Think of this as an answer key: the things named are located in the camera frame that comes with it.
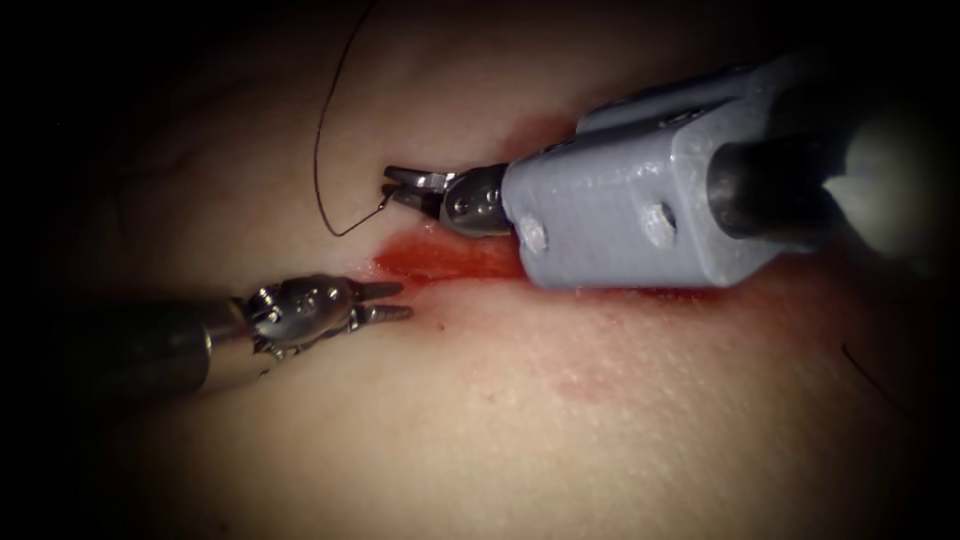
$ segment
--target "skin surface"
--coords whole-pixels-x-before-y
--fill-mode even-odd
[[[57,244],[65,294],[247,295],[314,272],[391,277],[374,259],[398,233],[458,245],[400,206],[345,239],[320,221],[317,114],[360,11],[265,24],[131,111],[145,127],[96,167],[123,182]],[[387,164],[515,159],[594,106],[766,52],[749,24],[384,2],[321,133],[331,221],[376,204]],[[913,409],[928,374],[899,291],[868,281],[825,253],[703,295],[416,287],[415,319],[128,418],[81,459],[104,512],[171,538],[869,537],[907,493],[922,429],[841,346]]]

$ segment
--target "black suture thread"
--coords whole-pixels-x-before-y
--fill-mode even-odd
[[[883,396],[883,399],[887,400],[887,402],[890,403],[890,405],[892,405],[894,409],[896,409],[900,414],[906,416],[911,420],[915,418],[916,415],[913,412],[909,411],[908,409],[906,409],[905,407],[897,403],[897,400],[893,399],[893,396],[888,394],[887,391],[884,390],[883,387],[880,386],[880,384],[877,383],[877,381],[875,381],[873,377],[871,377],[870,374],[867,373],[867,371],[863,369],[863,367],[861,367],[856,360],[853,359],[853,356],[850,354],[850,351],[847,350],[846,344],[840,345],[840,350],[843,351],[843,355],[847,357],[847,360],[850,360],[850,363],[853,364],[853,367],[857,368],[857,371],[859,371],[860,374],[863,375],[863,378],[867,379],[867,381],[869,381],[870,384],[872,384],[873,387],[877,389],[877,392],[879,392],[880,395]]]
[[[350,45],[353,44],[353,39],[357,37],[357,34],[360,32],[360,27],[363,26],[364,21],[367,20],[367,16],[370,14],[370,11],[373,10],[373,6],[377,3],[377,0],[372,0],[367,9],[364,10],[363,15],[360,16],[360,20],[357,21],[357,25],[353,28],[353,32],[350,33],[350,37],[347,38],[347,43],[343,47],[343,53],[340,54],[340,61],[337,63],[337,70],[333,72],[333,81],[330,83],[330,92],[327,94],[327,100],[323,104],[323,108],[320,110],[320,120],[317,122],[317,139],[313,143],[313,191],[317,196],[317,208],[320,209],[320,217],[323,218],[323,224],[327,227],[327,230],[330,231],[330,234],[340,238],[346,236],[347,233],[356,229],[368,219],[380,213],[387,206],[387,201],[390,199],[390,195],[387,195],[380,201],[380,204],[377,205],[377,209],[373,212],[367,214],[366,217],[360,221],[354,223],[346,230],[337,232],[333,229],[333,225],[330,225],[330,219],[327,217],[327,212],[323,208],[323,201],[320,198],[320,181],[317,177],[317,154],[320,149],[320,128],[323,127],[323,117],[327,114],[327,108],[330,106],[330,100],[333,99],[333,92],[337,88],[337,80],[340,79],[340,71],[343,70],[343,63],[347,59],[347,53],[350,52]]]

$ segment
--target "gray plastic housing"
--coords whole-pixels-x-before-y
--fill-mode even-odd
[[[811,73],[788,56],[640,94],[511,163],[502,197],[527,275],[551,289],[729,287],[797,247],[727,236],[706,178],[714,152],[762,140],[777,96]]]

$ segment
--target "screw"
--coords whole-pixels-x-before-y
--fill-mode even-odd
[[[640,226],[653,245],[668,248],[677,237],[677,223],[673,209],[666,203],[648,204],[640,210]]]
[[[547,231],[537,218],[527,215],[520,218],[520,242],[534,254],[547,250]]]
[[[680,114],[671,116],[665,120],[660,121],[660,127],[665,128],[667,126],[672,126],[674,124],[679,124],[685,120],[692,120],[703,114],[703,109],[687,109]]]

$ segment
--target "red wound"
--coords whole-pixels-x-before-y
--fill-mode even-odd
[[[394,234],[373,262],[408,286],[458,279],[526,279],[515,236],[465,238],[439,225]]]

